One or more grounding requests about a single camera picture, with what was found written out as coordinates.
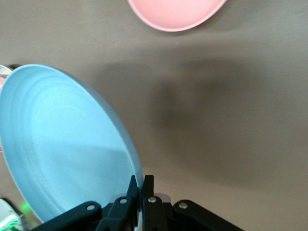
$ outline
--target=pink bowl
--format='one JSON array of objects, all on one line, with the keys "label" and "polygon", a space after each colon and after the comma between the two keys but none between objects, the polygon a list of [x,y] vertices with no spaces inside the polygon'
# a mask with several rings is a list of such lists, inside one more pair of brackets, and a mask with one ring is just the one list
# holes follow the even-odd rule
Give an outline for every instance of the pink bowl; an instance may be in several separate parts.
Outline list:
[{"label": "pink bowl", "polygon": [[128,0],[135,14],[149,26],[176,32],[203,23],[227,0]]}]

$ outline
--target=light blue plate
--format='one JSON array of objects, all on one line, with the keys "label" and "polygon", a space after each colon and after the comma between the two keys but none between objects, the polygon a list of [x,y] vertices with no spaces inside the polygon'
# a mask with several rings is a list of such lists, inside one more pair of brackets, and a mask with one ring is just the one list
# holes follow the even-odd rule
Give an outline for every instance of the light blue plate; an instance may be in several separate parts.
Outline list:
[{"label": "light blue plate", "polygon": [[125,194],[141,165],[119,117],[90,86],[59,69],[15,69],[0,95],[0,138],[11,174],[43,221],[89,200]]}]

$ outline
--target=metal screw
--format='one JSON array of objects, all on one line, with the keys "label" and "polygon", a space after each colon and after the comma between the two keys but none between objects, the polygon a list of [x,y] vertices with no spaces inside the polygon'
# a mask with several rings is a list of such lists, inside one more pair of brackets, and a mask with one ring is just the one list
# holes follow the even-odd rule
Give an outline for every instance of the metal screw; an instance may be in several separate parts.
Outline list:
[{"label": "metal screw", "polygon": [[182,209],[186,209],[188,207],[188,205],[185,202],[181,202],[179,204],[179,207],[182,208]]},{"label": "metal screw", "polygon": [[89,206],[87,207],[87,210],[88,210],[88,211],[91,211],[91,210],[93,210],[93,209],[95,209],[95,205],[89,205]]},{"label": "metal screw", "polygon": [[120,200],[120,204],[125,204],[127,202],[127,199],[126,198],[123,198]]},{"label": "metal screw", "polygon": [[150,203],[155,203],[156,202],[156,198],[151,196],[149,199],[148,199],[148,202]]}]

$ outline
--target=green light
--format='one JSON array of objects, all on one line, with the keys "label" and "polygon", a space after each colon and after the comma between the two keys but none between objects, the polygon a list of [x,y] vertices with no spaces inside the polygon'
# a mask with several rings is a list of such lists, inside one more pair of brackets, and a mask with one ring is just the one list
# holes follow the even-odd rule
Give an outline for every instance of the green light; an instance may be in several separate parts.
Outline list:
[{"label": "green light", "polygon": [[4,220],[0,222],[0,230],[5,230],[6,228],[10,228],[14,223],[18,222],[18,217],[16,215],[9,215]]},{"label": "green light", "polygon": [[27,202],[24,202],[20,206],[20,211],[23,212],[23,213],[30,212],[31,211],[30,205]]},{"label": "green light", "polygon": [[18,229],[13,224],[9,226],[9,229],[12,231],[18,231]]}]

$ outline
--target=plate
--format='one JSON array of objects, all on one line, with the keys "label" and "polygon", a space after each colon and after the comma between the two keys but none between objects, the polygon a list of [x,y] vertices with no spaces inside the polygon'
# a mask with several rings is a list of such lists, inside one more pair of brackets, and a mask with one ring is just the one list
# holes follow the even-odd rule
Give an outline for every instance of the plate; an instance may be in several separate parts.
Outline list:
[{"label": "plate", "polygon": [[142,186],[132,140],[111,106],[59,69],[15,69],[0,93],[0,138],[21,194],[42,222],[85,202],[107,205]]},{"label": "plate", "polygon": [[176,32],[193,28],[215,14],[227,0],[128,0],[147,25]]}]

